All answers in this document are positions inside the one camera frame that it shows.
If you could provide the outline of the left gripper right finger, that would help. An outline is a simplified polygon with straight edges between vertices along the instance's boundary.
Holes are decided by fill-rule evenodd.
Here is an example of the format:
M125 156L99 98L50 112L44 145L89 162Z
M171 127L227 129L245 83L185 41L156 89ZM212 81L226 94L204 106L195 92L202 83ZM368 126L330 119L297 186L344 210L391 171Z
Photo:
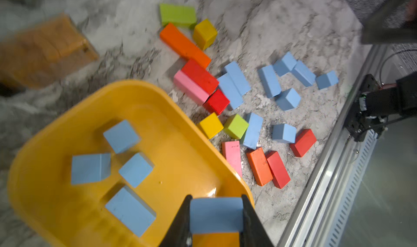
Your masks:
M249 198L242 194L243 231L240 233L240 247L273 247Z

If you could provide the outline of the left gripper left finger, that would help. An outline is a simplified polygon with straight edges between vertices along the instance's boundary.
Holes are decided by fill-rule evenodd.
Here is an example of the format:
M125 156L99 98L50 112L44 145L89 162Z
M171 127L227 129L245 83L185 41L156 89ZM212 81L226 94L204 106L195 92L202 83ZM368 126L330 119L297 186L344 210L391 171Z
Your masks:
M185 197L159 247L191 247L193 245L193 237L190 231L192 199L193 197L190 194Z

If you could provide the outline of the yellow plastic tray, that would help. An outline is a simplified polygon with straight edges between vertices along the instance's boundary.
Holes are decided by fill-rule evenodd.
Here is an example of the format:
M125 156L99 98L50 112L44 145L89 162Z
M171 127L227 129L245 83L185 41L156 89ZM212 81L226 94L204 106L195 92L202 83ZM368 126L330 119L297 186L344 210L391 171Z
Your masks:
M127 120L141 141L115 154L103 133ZM111 174L71 185L72 157L111 154ZM135 236L105 204L127 182L119 169L144 153L153 171L134 192L156 220ZM22 149L7 182L12 208L55 247L156 247L187 195L251 197L248 185L167 93L144 81L106 85L47 125Z

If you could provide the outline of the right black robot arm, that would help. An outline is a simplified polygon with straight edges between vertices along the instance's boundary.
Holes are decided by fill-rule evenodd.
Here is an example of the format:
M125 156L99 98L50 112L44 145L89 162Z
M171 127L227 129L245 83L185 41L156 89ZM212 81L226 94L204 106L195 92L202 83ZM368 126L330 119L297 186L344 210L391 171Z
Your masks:
M417 114L417 73L398 79L393 87L364 93L359 108L366 116L380 117L399 114L403 117Z

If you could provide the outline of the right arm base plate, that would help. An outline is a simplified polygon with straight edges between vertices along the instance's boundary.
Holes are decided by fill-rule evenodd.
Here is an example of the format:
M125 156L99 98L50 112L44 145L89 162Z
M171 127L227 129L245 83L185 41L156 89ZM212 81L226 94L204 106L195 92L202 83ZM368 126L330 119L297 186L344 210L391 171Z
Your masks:
M369 92L378 91L379 89L380 85L374 76L371 74L365 75L343 125L355 142L363 142L367 132L372 130L371 126L388 121L388 116L369 117L366 115L364 98Z

